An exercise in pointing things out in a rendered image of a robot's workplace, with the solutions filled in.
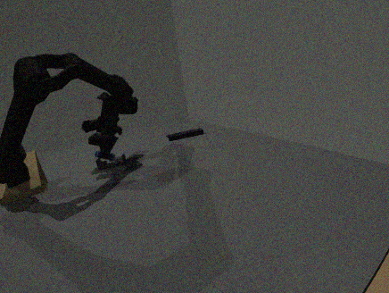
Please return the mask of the dark blue battery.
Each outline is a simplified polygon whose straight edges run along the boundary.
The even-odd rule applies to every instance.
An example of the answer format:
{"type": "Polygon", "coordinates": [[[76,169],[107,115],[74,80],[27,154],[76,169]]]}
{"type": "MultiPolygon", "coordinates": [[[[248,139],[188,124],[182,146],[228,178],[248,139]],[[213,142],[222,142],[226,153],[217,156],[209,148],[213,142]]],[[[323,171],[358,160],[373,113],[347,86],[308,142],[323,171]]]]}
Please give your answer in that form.
{"type": "MultiPolygon", "coordinates": [[[[95,157],[102,158],[101,152],[96,151],[96,152],[95,152],[95,157]]],[[[108,159],[108,160],[114,160],[114,158],[115,158],[115,155],[114,155],[114,154],[108,154],[108,155],[106,156],[106,159],[108,159]]]]}

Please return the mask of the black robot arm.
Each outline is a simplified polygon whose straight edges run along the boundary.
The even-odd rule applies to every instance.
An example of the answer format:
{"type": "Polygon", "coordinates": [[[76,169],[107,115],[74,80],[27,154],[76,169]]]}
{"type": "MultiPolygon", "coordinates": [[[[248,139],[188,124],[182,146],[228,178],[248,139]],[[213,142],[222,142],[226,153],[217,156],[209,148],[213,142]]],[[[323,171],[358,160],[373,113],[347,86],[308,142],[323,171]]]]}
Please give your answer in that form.
{"type": "Polygon", "coordinates": [[[39,54],[19,59],[14,65],[14,95],[0,138],[0,184],[7,182],[7,187],[13,188],[29,181],[21,141],[33,110],[46,100],[49,93],[62,89],[74,79],[84,80],[111,94],[103,92],[97,97],[103,100],[102,114],[113,116],[137,112],[138,100],[123,77],[111,76],[76,54],[39,54]],[[64,70],[51,77],[47,68],[64,70]]]}

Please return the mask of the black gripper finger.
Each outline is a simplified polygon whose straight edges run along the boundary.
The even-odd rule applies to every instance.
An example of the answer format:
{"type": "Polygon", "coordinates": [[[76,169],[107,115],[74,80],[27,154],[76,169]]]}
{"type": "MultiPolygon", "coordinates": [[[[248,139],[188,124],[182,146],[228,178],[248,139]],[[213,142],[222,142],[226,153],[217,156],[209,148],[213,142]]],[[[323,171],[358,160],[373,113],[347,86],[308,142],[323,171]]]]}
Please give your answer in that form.
{"type": "MultiPolygon", "coordinates": [[[[113,137],[113,138],[112,138],[113,146],[114,146],[115,142],[117,141],[117,139],[118,139],[118,137],[113,137]]],[[[113,146],[112,146],[110,152],[112,151],[113,146]]],[[[110,153],[110,152],[109,152],[109,153],[110,153]]]]}
{"type": "Polygon", "coordinates": [[[113,142],[108,147],[100,146],[100,152],[103,159],[106,159],[106,156],[109,154],[112,146],[113,146],[113,142]]]}

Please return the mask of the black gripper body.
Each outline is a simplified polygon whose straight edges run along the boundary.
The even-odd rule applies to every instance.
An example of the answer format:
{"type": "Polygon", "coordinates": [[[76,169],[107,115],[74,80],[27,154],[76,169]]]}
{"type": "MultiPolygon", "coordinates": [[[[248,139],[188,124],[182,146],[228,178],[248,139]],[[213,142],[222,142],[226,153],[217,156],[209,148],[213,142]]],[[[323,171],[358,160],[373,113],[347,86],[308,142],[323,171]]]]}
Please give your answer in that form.
{"type": "Polygon", "coordinates": [[[119,115],[105,115],[101,113],[101,116],[98,117],[98,120],[101,121],[101,134],[95,133],[90,138],[88,138],[88,144],[108,147],[112,143],[112,138],[116,133],[119,135],[122,134],[123,129],[117,126],[120,118],[119,115]]]}

